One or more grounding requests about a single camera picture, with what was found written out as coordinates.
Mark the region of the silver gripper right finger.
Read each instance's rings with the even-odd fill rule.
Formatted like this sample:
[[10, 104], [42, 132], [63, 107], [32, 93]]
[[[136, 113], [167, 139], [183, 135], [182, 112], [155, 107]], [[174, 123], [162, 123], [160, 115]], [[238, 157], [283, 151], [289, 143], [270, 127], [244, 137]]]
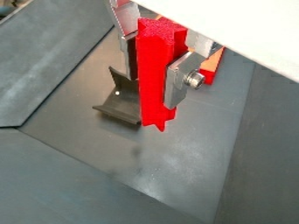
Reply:
[[174, 109], [187, 95], [187, 88], [199, 89], [206, 77], [199, 72], [202, 62], [208, 59], [222, 45], [190, 29], [184, 41], [187, 52], [167, 66], [163, 104]]

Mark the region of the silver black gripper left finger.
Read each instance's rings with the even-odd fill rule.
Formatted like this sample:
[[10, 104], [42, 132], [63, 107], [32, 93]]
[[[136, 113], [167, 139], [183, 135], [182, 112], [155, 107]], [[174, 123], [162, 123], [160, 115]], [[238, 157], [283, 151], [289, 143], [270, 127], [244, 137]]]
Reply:
[[136, 34], [140, 12], [138, 4], [131, 0], [104, 0], [107, 11], [119, 34], [120, 51], [126, 57], [126, 77], [138, 78]]

